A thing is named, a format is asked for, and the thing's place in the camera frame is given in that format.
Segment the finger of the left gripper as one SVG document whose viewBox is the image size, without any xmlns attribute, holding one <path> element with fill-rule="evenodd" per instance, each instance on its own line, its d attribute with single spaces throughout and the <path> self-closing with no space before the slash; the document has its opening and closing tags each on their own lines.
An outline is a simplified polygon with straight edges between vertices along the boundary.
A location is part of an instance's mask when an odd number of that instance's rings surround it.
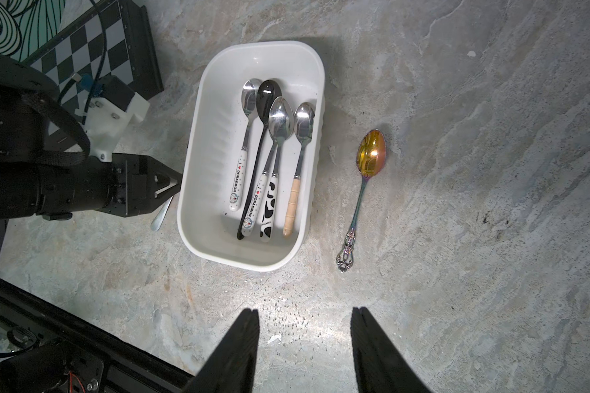
<svg viewBox="0 0 590 393">
<path fill-rule="evenodd" d="M 159 160 L 147 158 L 145 211 L 155 211 L 180 191 L 182 174 Z"/>
</svg>

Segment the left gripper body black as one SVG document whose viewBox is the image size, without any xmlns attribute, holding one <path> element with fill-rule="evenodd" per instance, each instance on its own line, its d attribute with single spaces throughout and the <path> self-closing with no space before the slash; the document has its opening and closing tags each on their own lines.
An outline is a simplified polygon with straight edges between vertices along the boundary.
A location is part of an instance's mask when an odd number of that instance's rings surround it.
<svg viewBox="0 0 590 393">
<path fill-rule="evenodd" d="M 70 219 L 78 211 L 100 211 L 119 217 L 150 212 L 146 156 L 116 154 L 112 161 L 90 157 L 84 162 L 39 167 L 39 201 L 35 214 Z"/>
</svg>

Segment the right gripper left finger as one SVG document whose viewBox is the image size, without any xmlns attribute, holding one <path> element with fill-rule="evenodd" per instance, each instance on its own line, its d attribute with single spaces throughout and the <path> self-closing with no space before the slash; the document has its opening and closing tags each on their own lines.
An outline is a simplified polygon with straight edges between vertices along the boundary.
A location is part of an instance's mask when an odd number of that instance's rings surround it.
<svg viewBox="0 0 590 393">
<path fill-rule="evenodd" d="M 260 335 L 256 309 L 244 309 L 183 392 L 252 392 Z"/>
</svg>

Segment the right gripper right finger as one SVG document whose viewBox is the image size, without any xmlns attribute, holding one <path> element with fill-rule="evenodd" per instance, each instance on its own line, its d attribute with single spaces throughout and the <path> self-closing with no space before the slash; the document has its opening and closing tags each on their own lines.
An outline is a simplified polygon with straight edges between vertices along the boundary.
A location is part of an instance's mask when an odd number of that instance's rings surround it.
<svg viewBox="0 0 590 393">
<path fill-rule="evenodd" d="M 358 391 L 429 391 L 367 308 L 352 310 L 351 337 Z"/>
</svg>

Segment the steel spoon plain handle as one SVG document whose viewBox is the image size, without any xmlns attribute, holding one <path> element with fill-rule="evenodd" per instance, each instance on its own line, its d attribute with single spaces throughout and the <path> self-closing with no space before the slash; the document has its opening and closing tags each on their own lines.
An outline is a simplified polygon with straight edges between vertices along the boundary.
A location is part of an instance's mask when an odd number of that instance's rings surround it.
<svg viewBox="0 0 590 393">
<path fill-rule="evenodd" d="M 163 224 L 164 219 L 167 216 L 167 212 L 169 211 L 170 204 L 172 203 L 174 197 L 172 196 L 169 198 L 161 207 L 160 211 L 158 211 L 156 217 L 153 219 L 150 228 L 153 232 L 157 232 Z"/>
</svg>

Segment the spoon cow pattern handle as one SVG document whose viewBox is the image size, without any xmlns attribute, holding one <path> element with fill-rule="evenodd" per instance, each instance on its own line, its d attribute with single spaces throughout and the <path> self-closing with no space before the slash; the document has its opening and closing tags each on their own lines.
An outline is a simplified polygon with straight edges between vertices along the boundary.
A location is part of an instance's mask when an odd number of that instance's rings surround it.
<svg viewBox="0 0 590 393">
<path fill-rule="evenodd" d="M 263 206 L 264 211 L 262 215 L 260 238 L 262 242 L 269 242 L 273 231 L 275 220 L 275 205 L 276 195 L 279 185 L 279 169 L 280 169 L 281 147 L 276 148 L 275 163 L 273 172 L 269 179 L 269 185 L 265 192 Z"/>
</svg>

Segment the steel spoon white printed handle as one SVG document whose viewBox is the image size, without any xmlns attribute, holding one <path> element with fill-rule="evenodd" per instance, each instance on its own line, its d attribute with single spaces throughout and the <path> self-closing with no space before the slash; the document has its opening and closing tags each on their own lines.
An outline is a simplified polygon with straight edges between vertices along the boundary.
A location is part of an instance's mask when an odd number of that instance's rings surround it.
<svg viewBox="0 0 590 393">
<path fill-rule="evenodd" d="M 243 145 L 241 147 L 239 160 L 237 161 L 234 182 L 229 196 L 229 209 L 237 211 L 241 205 L 243 194 L 244 179 L 247 166 L 248 140 L 252 129 L 253 118 L 257 114 L 257 92 L 261 86 L 259 79 L 248 80 L 241 94 L 241 104 L 244 115 L 247 118 L 247 127 L 244 133 Z"/>
</svg>

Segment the black spoon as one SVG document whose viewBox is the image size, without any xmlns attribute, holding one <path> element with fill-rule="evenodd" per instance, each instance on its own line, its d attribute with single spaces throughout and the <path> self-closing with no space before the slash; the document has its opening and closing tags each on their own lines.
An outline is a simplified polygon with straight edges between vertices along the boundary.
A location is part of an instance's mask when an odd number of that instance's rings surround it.
<svg viewBox="0 0 590 393">
<path fill-rule="evenodd" d="M 280 85 L 275 80 L 265 80 L 261 83 L 259 90 L 257 91 L 257 114 L 259 119 L 262 121 L 263 130 L 261 137 L 259 139 L 259 143 L 257 145 L 257 155 L 255 158 L 254 166 L 252 167 L 252 178 L 251 183 L 247 193 L 247 200 L 244 206 L 244 213 L 242 214 L 239 228 L 237 232 L 237 239 L 242 240 L 245 237 L 244 234 L 244 221 L 247 217 L 247 213 L 250 210 L 250 206 L 252 205 L 255 188 L 257 184 L 257 168 L 259 167 L 259 161 L 262 155 L 263 149 L 263 142 L 265 140 L 265 135 L 268 129 L 268 118 L 270 113 L 270 108 L 275 101 L 276 98 L 282 95 L 282 91 Z"/>
</svg>

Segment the spoon wooden handle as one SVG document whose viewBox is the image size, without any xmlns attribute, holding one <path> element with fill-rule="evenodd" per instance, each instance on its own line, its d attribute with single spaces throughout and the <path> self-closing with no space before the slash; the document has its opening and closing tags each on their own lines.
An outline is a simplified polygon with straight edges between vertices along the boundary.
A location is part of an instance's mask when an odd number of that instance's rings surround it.
<svg viewBox="0 0 590 393">
<path fill-rule="evenodd" d="M 315 110 L 311 103 L 302 103 L 295 111 L 295 134 L 301 144 L 298 163 L 293 176 L 293 183 L 288 200 L 288 209 L 285 216 L 283 236 L 289 237 L 293 233 L 294 221 L 298 208 L 301 174 L 306 146 L 311 142 L 314 127 Z"/>
</svg>

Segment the iridescent gold ornate spoon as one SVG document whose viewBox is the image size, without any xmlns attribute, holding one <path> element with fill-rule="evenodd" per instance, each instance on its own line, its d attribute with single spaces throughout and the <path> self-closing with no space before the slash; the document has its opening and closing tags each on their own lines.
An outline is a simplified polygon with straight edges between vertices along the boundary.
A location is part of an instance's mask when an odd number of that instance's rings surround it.
<svg viewBox="0 0 590 393">
<path fill-rule="evenodd" d="M 361 209 L 365 187 L 369 180 L 378 175 L 386 161 L 386 143 L 384 135 L 378 129 L 369 131 L 362 139 L 357 151 L 357 168 L 362 177 L 360 192 L 350 227 L 344 237 L 341 251 L 336 256 L 336 265 L 344 273 L 353 266 L 353 250 L 357 239 L 357 220 Z"/>
</svg>

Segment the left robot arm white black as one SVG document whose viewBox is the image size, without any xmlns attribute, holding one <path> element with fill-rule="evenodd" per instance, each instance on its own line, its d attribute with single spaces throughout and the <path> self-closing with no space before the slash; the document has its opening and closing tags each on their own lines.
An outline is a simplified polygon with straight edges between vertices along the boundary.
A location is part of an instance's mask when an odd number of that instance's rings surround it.
<svg viewBox="0 0 590 393">
<path fill-rule="evenodd" d="M 148 102 L 113 75 L 86 88 L 93 98 L 77 121 L 47 75 L 0 54 L 0 252 L 11 219 L 133 217 L 160 211 L 180 191 L 179 172 L 115 150 Z"/>
</svg>

